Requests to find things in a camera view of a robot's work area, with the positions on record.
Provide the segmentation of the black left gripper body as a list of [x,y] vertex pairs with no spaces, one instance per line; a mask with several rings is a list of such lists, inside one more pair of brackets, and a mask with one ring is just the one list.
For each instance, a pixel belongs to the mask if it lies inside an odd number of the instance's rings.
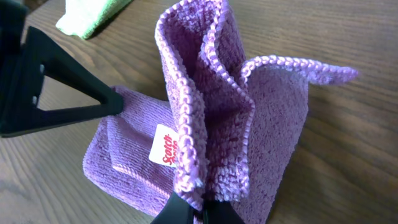
[[38,131],[38,93],[31,93],[43,81],[25,84],[32,72],[23,59],[21,38],[27,8],[18,2],[1,1],[1,137],[13,138]]

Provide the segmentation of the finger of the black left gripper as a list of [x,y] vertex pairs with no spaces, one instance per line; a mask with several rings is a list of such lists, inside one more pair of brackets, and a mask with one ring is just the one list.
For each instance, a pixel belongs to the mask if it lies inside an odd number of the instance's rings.
[[[21,72],[24,76],[22,91],[24,105],[22,120],[27,131],[45,130],[73,123],[79,123],[122,112],[124,101],[100,79],[92,75],[72,56],[64,51],[41,30],[29,27],[22,54]],[[44,76],[48,76],[93,99],[98,105],[44,111],[33,105],[33,99],[40,95]]]

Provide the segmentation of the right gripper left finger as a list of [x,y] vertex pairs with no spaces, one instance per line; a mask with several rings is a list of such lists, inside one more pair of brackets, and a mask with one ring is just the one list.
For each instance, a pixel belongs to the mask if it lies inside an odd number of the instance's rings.
[[161,212],[150,224],[199,224],[203,223],[203,214],[195,210],[188,202],[172,192]]

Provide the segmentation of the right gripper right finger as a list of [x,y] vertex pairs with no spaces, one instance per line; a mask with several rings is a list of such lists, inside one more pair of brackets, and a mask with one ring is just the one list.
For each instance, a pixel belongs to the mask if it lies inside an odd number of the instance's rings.
[[244,224],[229,202],[205,201],[203,212],[204,224]]

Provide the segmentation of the purple cloth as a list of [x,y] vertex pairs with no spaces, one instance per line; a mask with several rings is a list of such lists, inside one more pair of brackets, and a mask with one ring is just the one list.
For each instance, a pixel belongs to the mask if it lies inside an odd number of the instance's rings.
[[247,59],[227,1],[180,1],[160,15],[155,40],[168,94],[124,86],[124,110],[103,118],[83,158],[101,190],[152,216],[176,194],[203,223],[206,202],[227,203],[220,223],[264,223],[308,113],[308,86],[357,71],[305,58]]

